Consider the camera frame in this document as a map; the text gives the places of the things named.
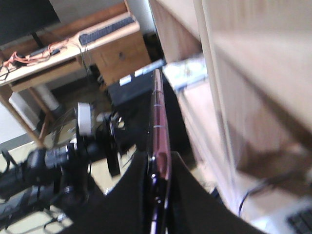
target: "computer monitor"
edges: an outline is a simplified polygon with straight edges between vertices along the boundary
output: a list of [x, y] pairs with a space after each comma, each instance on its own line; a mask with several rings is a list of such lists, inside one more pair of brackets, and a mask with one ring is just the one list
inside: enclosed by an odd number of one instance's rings
[[59, 18], [49, 0], [0, 0], [0, 45], [58, 23]]

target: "desk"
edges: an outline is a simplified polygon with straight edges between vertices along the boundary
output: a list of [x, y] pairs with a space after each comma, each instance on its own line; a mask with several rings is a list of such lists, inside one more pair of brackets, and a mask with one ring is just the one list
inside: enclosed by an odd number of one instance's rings
[[[139, 31], [139, 23], [135, 21], [115, 32], [108, 34], [86, 46], [81, 46], [79, 36], [130, 16], [124, 13], [90, 28], [76, 33], [68, 39], [67, 49], [52, 56], [49, 60], [32, 66], [21, 67], [11, 72], [5, 81], [0, 81], [0, 101], [18, 120], [29, 136], [39, 147], [44, 147], [43, 140], [49, 122], [54, 118], [45, 103], [41, 100], [34, 86], [50, 82], [82, 67], [81, 55], [85, 55], [87, 64], [96, 64], [103, 75], [106, 85], [110, 85], [123, 76], [150, 63], [146, 47]], [[34, 100], [46, 113], [40, 136], [32, 132], [22, 117], [9, 102], [12, 92], [27, 89]]]

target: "drawer knob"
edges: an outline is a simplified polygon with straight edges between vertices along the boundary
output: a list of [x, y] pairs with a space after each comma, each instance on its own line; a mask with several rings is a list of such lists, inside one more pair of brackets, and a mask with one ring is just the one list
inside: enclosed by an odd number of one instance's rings
[[125, 60], [126, 59], [126, 56], [125, 56], [125, 54], [123, 52], [119, 53], [119, 59], [120, 60]]

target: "desk drawer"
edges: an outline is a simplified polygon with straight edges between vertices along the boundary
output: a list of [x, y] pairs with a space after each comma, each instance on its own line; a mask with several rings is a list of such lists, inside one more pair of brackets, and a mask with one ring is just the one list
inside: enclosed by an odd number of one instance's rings
[[150, 63], [140, 32], [92, 51], [92, 57], [107, 85]]

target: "black keyboard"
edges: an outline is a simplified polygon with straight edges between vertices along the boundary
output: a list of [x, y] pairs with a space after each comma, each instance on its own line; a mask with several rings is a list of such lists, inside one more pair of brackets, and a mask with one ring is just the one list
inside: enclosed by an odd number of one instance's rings
[[134, 20], [131, 17], [125, 18], [119, 22], [113, 23], [111, 25], [108, 25], [102, 29], [96, 30], [92, 33], [89, 34], [82, 34], [79, 37], [79, 41], [81, 45], [86, 45], [88, 43], [91, 43], [103, 36], [106, 36], [107, 34], [110, 34], [114, 31], [116, 31], [117, 29], [120, 29], [130, 23], [133, 23]]
[[287, 218], [297, 234], [312, 234], [312, 209], [300, 211]]

